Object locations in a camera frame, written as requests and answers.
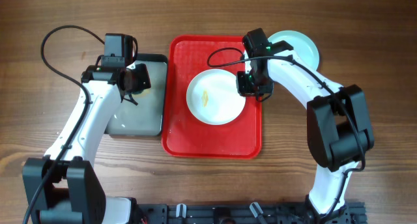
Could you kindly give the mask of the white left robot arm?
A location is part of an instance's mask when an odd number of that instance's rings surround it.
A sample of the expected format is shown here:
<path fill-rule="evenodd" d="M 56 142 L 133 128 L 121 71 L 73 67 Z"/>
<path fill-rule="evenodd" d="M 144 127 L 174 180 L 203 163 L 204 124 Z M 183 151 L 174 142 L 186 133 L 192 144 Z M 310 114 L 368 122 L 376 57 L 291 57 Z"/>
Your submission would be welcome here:
<path fill-rule="evenodd" d="M 24 223 L 130 223 L 135 200 L 108 197 L 93 164 L 110 118 L 123 101 L 150 88 L 145 64 L 136 64 L 137 41 L 107 34 L 105 52 L 75 81 L 81 89 L 59 138 L 42 158 L 23 166 L 28 200 Z"/>

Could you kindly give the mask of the green yellow sponge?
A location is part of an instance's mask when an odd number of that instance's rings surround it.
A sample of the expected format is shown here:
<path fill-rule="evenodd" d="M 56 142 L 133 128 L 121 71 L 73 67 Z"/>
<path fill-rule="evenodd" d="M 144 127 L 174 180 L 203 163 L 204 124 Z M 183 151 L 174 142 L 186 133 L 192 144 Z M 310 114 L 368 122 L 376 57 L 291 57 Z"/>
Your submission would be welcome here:
<path fill-rule="evenodd" d="M 146 96 L 146 95 L 148 95 L 150 92 L 151 92 L 151 90 L 150 90 L 150 89 L 145 89 L 145 90 L 143 90 L 143 91 L 141 91 L 141 92 L 134 93 L 132 96 L 133 96 L 133 97 L 141 97 L 141 96 Z"/>

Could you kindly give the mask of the light blue plate front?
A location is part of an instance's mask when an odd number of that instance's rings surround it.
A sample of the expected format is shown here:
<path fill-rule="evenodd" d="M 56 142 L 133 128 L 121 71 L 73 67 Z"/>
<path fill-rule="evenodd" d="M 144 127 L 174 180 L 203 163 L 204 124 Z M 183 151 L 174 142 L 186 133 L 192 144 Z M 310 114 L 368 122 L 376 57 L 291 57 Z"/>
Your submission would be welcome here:
<path fill-rule="evenodd" d="M 310 68 L 318 70 L 320 65 L 319 50 L 308 36 L 297 31 L 280 31 L 268 38 L 268 41 L 273 44 L 282 40 L 290 44 Z"/>

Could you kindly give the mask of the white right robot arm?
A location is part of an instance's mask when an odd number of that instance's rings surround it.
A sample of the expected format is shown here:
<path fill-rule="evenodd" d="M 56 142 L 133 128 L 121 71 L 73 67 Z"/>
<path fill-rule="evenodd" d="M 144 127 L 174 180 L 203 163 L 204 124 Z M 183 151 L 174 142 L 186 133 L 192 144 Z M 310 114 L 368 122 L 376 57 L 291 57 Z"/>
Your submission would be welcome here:
<path fill-rule="evenodd" d="M 238 72 L 238 93 L 263 102 L 279 83 L 306 108 L 307 143 L 317 163 L 309 209 L 318 223 L 340 215 L 349 179 L 365 169 L 375 143 L 364 92 L 325 78 L 290 43 L 270 42 L 261 28 L 247 32 L 242 43 L 240 60 L 250 70 Z"/>

